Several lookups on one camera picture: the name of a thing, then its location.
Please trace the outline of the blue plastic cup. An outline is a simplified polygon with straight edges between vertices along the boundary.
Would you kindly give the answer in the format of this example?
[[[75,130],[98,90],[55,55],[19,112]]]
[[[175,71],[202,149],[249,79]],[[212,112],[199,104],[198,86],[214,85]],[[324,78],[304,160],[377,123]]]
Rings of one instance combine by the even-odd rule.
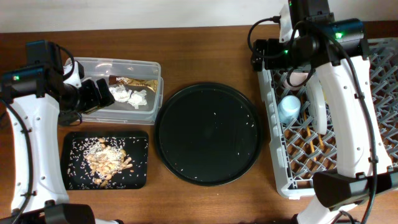
[[[279,121],[284,124],[289,124],[293,119],[299,117],[300,108],[301,102],[296,96],[285,96],[277,105]]]

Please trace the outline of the grey plate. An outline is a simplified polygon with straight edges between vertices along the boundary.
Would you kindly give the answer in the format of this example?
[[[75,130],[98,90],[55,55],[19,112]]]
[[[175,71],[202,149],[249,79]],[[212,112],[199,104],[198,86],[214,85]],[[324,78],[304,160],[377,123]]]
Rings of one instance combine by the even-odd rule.
[[[313,128],[318,134],[324,135],[327,131],[327,115],[322,85],[318,77],[313,75],[305,86],[307,100],[310,103],[308,112],[313,118]]]

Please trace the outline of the food scraps pile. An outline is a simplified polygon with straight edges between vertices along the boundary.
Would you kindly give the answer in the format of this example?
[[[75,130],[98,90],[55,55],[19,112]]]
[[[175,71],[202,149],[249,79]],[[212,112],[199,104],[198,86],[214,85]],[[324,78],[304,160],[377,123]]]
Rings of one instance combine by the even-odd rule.
[[[93,183],[105,189],[111,179],[123,170],[133,167],[132,158],[123,149],[124,144],[118,144],[116,138],[93,138],[88,149],[83,151],[83,158],[90,167]]]

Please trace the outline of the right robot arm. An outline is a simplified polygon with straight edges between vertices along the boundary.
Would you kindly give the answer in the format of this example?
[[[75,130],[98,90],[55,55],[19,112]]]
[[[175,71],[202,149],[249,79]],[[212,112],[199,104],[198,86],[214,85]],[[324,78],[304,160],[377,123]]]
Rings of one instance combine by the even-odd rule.
[[[336,167],[313,175],[315,195],[292,223],[335,223],[357,205],[369,218],[377,195],[397,188],[397,169],[383,145],[370,82],[369,45],[358,19],[336,21],[327,1],[289,1],[278,16],[278,39],[249,41],[266,105],[271,148],[282,129],[271,71],[310,66],[307,82],[321,84],[336,139]]]

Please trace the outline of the pink plastic cup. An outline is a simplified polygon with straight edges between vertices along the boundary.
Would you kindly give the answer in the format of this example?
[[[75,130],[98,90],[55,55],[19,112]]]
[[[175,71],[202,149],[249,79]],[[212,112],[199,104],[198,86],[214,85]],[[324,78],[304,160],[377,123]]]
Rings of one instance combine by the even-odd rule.
[[[283,82],[283,86],[291,91],[298,91],[300,89],[300,86],[297,87],[297,85],[303,83],[307,76],[308,73],[305,72],[292,72],[290,76],[290,83],[293,84],[293,86],[289,85],[287,79],[285,79],[285,81]]]

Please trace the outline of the yellow bowl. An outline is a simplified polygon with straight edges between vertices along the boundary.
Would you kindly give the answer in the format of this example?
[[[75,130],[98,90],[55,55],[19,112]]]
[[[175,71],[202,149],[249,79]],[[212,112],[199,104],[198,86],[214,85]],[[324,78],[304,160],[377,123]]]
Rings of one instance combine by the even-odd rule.
[[[325,92],[325,90],[323,89],[323,87],[322,87],[322,92],[323,92],[323,97],[324,97],[325,103],[328,104],[326,92]]]

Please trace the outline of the brown snack wrapper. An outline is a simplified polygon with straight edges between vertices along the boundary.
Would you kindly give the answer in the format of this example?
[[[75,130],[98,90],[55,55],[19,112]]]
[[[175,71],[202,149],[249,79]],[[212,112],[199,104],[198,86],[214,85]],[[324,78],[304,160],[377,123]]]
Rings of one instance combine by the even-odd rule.
[[[117,77],[117,76],[110,76],[109,84],[147,87],[153,92],[156,92],[158,87],[157,80],[141,80],[136,78],[126,78],[126,77]]]

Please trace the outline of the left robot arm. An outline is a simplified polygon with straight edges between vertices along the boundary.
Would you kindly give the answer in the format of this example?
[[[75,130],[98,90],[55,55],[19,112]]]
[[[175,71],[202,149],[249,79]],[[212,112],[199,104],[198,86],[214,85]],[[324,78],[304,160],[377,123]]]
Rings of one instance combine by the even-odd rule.
[[[16,165],[11,216],[1,223],[102,223],[89,205],[70,203],[63,183],[57,129],[114,103],[106,81],[84,80],[75,59],[64,66],[58,44],[25,46],[27,65],[1,77]]]

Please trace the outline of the wooden chopstick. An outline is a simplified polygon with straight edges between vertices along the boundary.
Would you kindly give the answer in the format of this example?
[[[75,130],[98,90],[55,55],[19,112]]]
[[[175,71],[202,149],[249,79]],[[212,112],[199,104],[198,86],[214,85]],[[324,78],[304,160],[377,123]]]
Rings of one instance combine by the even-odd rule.
[[[303,96],[300,97],[300,102],[303,103]],[[305,112],[305,109],[303,110],[303,118],[304,118],[304,121],[306,121],[308,118],[307,114]],[[307,131],[307,137],[310,137],[311,131],[310,131],[310,128],[308,127],[308,125],[306,126],[306,131]],[[315,148],[314,148],[312,140],[310,141],[309,145],[310,145],[311,152],[315,152]]]
[[[324,143],[323,143],[323,139],[322,139],[322,136],[319,134],[318,135],[318,147],[320,148],[320,149],[324,149],[324,147],[325,147],[325,145],[324,145]]]

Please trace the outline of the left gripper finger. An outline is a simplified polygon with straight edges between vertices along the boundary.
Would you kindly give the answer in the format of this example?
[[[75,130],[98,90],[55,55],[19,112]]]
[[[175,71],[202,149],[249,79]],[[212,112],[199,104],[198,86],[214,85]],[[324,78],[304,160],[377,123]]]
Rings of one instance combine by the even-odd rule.
[[[80,88],[81,109],[98,109],[100,106],[100,93],[93,80],[85,80]]]
[[[112,105],[115,102],[115,99],[109,90],[106,80],[104,78],[101,78],[96,81],[96,84],[98,86],[98,90],[101,95],[100,107],[103,108]]]

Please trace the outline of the white tissue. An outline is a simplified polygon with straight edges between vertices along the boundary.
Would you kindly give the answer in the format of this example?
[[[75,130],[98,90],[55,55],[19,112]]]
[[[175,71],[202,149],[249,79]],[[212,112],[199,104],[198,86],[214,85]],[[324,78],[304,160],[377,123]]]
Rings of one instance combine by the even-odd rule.
[[[140,106],[147,105],[146,95],[147,92],[145,90],[134,91],[127,102],[133,106],[135,110],[138,110]]]
[[[124,85],[109,87],[109,91],[115,101],[120,103],[128,102],[132,94],[132,90],[127,89]]]

